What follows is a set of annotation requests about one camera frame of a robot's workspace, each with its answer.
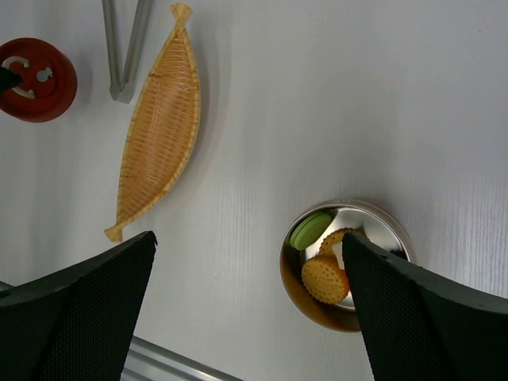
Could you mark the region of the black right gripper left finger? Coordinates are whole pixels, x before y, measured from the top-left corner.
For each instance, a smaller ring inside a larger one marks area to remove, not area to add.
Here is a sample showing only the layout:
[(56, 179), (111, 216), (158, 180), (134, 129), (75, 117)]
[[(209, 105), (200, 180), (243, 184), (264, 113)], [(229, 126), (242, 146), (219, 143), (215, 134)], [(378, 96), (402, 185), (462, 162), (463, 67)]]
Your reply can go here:
[(152, 271), (152, 231), (1, 292), (3, 380), (119, 380)]

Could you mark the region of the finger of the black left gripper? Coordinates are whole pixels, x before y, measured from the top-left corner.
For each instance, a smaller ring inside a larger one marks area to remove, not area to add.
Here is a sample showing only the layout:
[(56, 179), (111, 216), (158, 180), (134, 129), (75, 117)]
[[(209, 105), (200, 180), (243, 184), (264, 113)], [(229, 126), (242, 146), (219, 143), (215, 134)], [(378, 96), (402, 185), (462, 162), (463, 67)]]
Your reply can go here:
[(0, 67), (0, 94), (19, 86), (23, 78), (16, 72), (3, 66)]

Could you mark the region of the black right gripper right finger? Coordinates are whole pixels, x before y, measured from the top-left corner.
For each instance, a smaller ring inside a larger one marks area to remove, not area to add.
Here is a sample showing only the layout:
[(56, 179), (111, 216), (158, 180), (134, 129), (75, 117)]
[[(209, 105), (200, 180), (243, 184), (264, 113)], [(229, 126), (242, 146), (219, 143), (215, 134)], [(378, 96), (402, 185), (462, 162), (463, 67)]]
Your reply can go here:
[(343, 257), (376, 380), (505, 380), (507, 300), (348, 233)]

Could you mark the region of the red round lid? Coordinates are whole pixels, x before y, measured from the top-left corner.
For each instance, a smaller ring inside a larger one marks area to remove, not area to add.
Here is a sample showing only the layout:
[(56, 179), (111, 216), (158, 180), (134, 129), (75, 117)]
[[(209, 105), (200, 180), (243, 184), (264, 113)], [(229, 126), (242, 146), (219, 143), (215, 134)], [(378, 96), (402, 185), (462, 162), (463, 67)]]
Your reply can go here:
[(44, 40), (17, 38), (6, 42), (1, 46), (1, 67), (22, 79), (1, 94), (1, 110), (22, 121), (51, 121), (75, 99), (78, 80), (71, 61)]

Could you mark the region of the yellow round cracker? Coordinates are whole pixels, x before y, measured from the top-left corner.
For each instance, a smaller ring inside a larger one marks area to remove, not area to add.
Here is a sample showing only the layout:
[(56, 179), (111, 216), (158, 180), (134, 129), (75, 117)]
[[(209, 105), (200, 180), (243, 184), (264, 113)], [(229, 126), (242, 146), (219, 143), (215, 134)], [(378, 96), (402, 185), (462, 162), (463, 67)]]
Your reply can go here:
[(333, 246), (342, 242), (346, 233), (355, 233), (362, 237), (366, 237), (366, 234), (362, 229), (343, 228), (330, 233), (321, 243), (319, 248), (319, 254), (321, 256), (335, 256)]
[(334, 305), (344, 300), (350, 291), (345, 270), (335, 256), (315, 256), (302, 265), (302, 283), (319, 302)]

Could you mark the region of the metal round lunch box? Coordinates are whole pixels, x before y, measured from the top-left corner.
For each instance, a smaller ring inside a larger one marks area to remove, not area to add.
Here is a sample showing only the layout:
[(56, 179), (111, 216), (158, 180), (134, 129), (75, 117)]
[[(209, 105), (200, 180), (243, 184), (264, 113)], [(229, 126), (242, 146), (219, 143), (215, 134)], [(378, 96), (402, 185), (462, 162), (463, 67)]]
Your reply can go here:
[(292, 223), (281, 245), (279, 269), (287, 294), (302, 314), (332, 331), (359, 334), (342, 256), (346, 233), (409, 262), (415, 259), (408, 233), (388, 212), (369, 202), (341, 199), (312, 206)]

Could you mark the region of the metal serving tongs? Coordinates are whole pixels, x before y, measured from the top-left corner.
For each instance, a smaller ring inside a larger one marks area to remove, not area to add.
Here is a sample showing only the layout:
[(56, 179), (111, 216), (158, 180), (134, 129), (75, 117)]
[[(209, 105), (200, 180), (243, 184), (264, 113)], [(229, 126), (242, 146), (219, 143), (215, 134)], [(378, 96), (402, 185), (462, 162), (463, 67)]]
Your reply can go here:
[(102, 0), (106, 49), (110, 71), (110, 96), (116, 102), (129, 104), (134, 96), (138, 67), (144, 47), (153, 1), (139, 0), (131, 28), (125, 62), (120, 63), (117, 46), (115, 1)]

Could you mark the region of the green round cake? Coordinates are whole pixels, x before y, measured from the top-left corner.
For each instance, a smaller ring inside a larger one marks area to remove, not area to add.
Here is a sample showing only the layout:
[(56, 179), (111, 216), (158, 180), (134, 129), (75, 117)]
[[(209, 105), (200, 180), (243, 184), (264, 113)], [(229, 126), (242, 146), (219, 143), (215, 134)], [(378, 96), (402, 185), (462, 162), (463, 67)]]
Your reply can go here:
[(301, 220), (292, 231), (289, 243), (302, 251), (311, 246), (331, 224), (332, 218), (325, 212), (315, 212)]

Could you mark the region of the boat-shaped woven basket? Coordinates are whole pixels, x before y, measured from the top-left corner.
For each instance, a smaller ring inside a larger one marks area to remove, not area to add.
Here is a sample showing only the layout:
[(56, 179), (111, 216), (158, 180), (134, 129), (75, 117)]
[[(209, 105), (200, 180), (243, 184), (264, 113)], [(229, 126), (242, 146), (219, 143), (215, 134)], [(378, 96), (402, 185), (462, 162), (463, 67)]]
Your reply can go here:
[(198, 67), (186, 30), (191, 8), (171, 5), (175, 25), (148, 74), (125, 141), (115, 224), (105, 234), (123, 240), (122, 230), (146, 214), (183, 173), (198, 134), (201, 94)]

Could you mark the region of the aluminium front rail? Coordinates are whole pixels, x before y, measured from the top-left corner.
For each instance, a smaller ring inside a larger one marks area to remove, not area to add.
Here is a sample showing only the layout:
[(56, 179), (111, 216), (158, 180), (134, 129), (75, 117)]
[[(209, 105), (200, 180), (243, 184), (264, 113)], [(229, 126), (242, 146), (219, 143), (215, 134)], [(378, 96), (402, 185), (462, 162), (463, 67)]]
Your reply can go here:
[(240, 381), (241, 379), (139, 337), (133, 337), (121, 380)]

